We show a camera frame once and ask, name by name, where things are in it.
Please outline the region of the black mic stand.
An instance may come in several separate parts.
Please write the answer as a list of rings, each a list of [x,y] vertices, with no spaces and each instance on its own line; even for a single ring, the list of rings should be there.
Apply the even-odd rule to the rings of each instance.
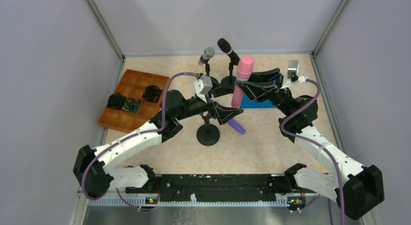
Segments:
[[[234,62],[230,62],[230,63],[229,63],[229,67],[228,67],[229,75],[226,76],[226,77],[224,77],[224,78],[221,80],[221,85],[222,85],[222,86],[227,87],[227,88],[232,88],[232,89],[234,88],[234,86],[235,86],[234,82],[235,82],[235,80],[237,79],[237,78],[233,75],[234,66],[235,66],[235,63],[234,63]]]
[[[210,77],[211,67],[210,64],[205,64],[205,75]]]
[[[204,121],[204,124],[201,125],[196,132],[196,138],[198,142],[204,146],[215,145],[220,139],[220,130],[214,124],[210,123],[209,115],[200,114],[201,118]]]

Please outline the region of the pink microphone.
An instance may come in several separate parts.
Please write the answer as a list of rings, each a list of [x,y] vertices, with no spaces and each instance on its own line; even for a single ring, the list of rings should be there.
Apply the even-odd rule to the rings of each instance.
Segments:
[[[254,67],[254,58],[250,55],[245,55],[240,58],[237,66],[237,79],[236,81],[247,81],[253,72]],[[233,97],[231,101],[231,106],[233,108],[239,108],[243,99],[244,93],[242,90],[235,84]]]

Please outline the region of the black microphone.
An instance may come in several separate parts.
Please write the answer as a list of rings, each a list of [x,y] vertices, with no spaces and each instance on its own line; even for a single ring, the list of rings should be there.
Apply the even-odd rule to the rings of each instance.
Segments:
[[[217,45],[220,48],[220,50],[225,53],[229,58],[230,62],[233,65],[238,65],[240,61],[239,55],[233,50],[232,46],[230,43],[225,39],[225,38],[220,38],[217,41]]]

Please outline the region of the silver grey microphone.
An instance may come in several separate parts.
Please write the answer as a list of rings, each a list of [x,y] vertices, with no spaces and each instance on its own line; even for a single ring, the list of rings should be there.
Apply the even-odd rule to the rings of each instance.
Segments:
[[[200,56],[198,65],[208,64],[209,60],[215,55],[215,49],[213,47],[207,47],[204,49],[203,54]]]

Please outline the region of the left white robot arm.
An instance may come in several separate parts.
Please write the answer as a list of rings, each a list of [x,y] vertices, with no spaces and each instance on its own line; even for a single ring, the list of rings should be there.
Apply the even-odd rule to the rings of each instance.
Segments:
[[[139,152],[173,138],[183,129],[181,120],[207,113],[220,125],[243,113],[240,108],[225,107],[216,101],[195,95],[184,98],[178,90],[163,97],[165,105],[151,119],[127,135],[106,145],[85,145],[78,151],[73,173],[83,194],[90,200],[101,198],[111,189],[142,188],[149,181],[147,167],[118,168],[118,165]]]

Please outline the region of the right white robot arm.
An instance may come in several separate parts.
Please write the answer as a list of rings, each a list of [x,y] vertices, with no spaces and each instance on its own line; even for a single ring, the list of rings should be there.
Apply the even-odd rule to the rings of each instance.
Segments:
[[[317,98],[294,98],[290,86],[315,81],[306,76],[292,74],[286,79],[279,69],[254,73],[248,80],[237,80],[236,86],[256,102],[269,101],[284,117],[279,119],[280,131],[292,143],[307,151],[328,174],[319,173],[303,164],[296,164],[286,171],[293,186],[312,190],[335,202],[342,218],[358,220],[384,201],[384,185],[381,170],[366,166],[348,156],[327,140],[313,125],[317,119]]]

